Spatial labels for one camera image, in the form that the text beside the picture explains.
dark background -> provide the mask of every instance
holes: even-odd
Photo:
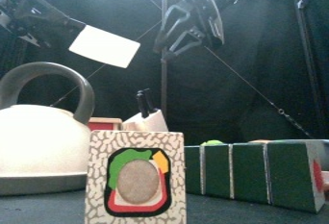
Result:
[[[152,52],[152,44],[161,0],[46,1],[85,24],[139,41],[139,52],[122,69],[70,53],[64,36],[44,49],[1,28],[0,77],[26,62],[57,62],[80,72],[93,87],[92,116],[126,119],[139,111],[135,93],[147,87],[160,107],[160,55]],[[306,19],[303,34],[298,15]],[[239,0],[220,12],[224,44],[213,53],[224,63],[203,47],[168,62],[167,123],[171,131],[183,132],[185,145],[208,139],[308,138],[276,108],[312,137],[327,137],[327,15],[327,0],[310,0],[300,11],[295,0]],[[304,41],[310,42],[308,55]],[[40,77],[26,84],[18,103],[48,106],[72,88],[58,76]],[[77,97],[74,90],[56,107],[73,111]]]

white kettle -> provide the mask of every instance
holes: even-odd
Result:
[[[17,105],[21,88],[33,78],[57,74],[78,87],[74,113]],[[84,187],[93,91],[70,68],[33,62],[10,70],[0,81],[0,195],[41,193]]]

table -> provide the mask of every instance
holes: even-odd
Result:
[[[84,191],[0,198],[1,224],[82,224]],[[329,223],[329,203],[318,214],[268,205],[185,195],[188,224]]]

box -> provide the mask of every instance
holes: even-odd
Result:
[[[184,146],[184,166],[185,192],[201,194],[200,146]]]
[[[229,145],[220,144],[201,146],[204,153],[204,194],[215,197],[229,198]]]
[[[263,143],[232,145],[233,199],[270,204],[270,188]]]
[[[267,144],[272,205],[318,212],[323,203],[319,159],[310,142]]]
[[[90,117],[88,120],[88,129],[93,130],[120,130],[121,120],[117,118]]]
[[[84,223],[185,223],[181,133],[90,133]]]

